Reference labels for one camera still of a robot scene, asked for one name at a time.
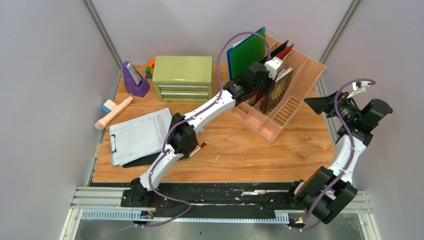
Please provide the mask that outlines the black Moon and Sixpence book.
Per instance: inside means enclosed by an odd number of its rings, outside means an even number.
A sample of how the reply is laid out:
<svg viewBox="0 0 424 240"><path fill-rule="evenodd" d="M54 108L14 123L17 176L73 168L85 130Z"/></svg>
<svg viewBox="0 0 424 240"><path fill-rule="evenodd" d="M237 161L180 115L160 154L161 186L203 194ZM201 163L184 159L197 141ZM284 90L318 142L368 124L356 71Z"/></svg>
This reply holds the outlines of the black Moon and Sixpence book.
<svg viewBox="0 0 424 240"><path fill-rule="evenodd" d="M265 115L269 115L282 100L291 83L293 70L292 67L289 67L277 75L272 89L265 98L264 107L262 109Z"/></svg>

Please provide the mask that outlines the red folder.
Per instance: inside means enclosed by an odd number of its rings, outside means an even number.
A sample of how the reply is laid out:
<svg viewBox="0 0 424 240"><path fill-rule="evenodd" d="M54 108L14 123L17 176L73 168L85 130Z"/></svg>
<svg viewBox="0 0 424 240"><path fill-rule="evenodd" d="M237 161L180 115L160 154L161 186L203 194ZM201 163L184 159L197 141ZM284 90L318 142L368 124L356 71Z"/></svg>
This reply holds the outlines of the red folder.
<svg viewBox="0 0 424 240"><path fill-rule="evenodd" d="M288 55L294 47L294 44L291 44L290 46L288 46L288 42L289 41L287 40L286 42L284 42L283 44L281 44L280 46L272 50L271 57L277 57L283 60L286 57L286 55ZM250 96L250 99L248 99L246 103L250 106L254 106L256 103L260 101L262 97L263 97L262 94L260 94L259 92L256 92Z"/></svg>

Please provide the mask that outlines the peach file organizer rack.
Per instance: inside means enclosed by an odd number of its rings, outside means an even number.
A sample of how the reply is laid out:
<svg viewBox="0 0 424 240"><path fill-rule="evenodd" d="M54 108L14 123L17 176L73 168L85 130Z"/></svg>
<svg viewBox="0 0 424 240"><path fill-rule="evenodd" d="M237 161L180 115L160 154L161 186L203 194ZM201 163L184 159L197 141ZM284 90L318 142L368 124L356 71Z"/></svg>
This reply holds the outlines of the peach file organizer rack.
<svg viewBox="0 0 424 240"><path fill-rule="evenodd" d="M288 48L290 51L282 59L283 67L293 70L288 83L282 89L284 95L280 101L266 112L262 111L265 107L265 98L254 105L241 103L228 112L246 129L269 144L276 140L300 111L305 104L304 99L310 96L326 69L325 65L295 50L292 46Z"/></svg>

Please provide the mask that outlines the green drawer cabinet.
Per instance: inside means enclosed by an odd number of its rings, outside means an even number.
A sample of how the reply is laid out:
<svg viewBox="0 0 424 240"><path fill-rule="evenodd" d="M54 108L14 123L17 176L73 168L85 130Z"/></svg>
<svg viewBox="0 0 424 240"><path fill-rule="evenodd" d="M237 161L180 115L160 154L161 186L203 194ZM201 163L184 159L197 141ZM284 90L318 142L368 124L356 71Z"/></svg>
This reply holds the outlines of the green drawer cabinet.
<svg viewBox="0 0 424 240"><path fill-rule="evenodd" d="M211 56L158 55L152 76L162 102L207 102L212 97Z"/></svg>

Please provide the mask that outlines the clipboard with white papers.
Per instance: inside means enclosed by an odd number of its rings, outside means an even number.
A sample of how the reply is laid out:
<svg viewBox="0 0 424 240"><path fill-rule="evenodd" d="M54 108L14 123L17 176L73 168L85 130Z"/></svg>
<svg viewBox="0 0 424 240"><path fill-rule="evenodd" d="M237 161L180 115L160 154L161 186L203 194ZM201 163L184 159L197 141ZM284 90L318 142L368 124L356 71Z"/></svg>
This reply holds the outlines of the clipboard with white papers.
<svg viewBox="0 0 424 240"><path fill-rule="evenodd" d="M111 164L122 166L162 150L172 114L168 107L109 127Z"/></svg>

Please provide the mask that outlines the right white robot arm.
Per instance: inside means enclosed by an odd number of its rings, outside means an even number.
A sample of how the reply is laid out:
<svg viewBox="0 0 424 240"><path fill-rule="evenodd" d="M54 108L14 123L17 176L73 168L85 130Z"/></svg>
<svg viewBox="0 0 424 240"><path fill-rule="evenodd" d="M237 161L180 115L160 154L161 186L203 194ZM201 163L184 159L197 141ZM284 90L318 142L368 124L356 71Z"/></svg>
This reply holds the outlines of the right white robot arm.
<svg viewBox="0 0 424 240"><path fill-rule="evenodd" d="M342 126L337 131L334 156L329 167L321 166L308 180L295 181L285 195L292 209L307 210L324 224L330 223L357 195L353 186L353 171L361 154L373 139L372 130L393 109L381 99L372 99L363 109L348 97L348 92L325 97L308 97L305 103L316 114L338 118Z"/></svg>

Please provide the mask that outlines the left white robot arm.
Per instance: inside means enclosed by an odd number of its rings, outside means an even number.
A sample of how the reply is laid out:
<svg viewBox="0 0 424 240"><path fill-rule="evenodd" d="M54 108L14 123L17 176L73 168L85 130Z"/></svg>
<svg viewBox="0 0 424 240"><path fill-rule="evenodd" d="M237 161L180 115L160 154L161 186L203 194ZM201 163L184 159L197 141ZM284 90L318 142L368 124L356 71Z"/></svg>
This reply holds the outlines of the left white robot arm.
<svg viewBox="0 0 424 240"><path fill-rule="evenodd" d="M176 161L189 156L198 146L197 134L204 130L205 125L254 94L267 94L282 66L283 61L277 57L265 63L254 62L197 109L186 114L176 113L172 117L161 153L143 175L130 182L135 202L142 207L149 206L153 201L152 191L159 186L164 175Z"/></svg>

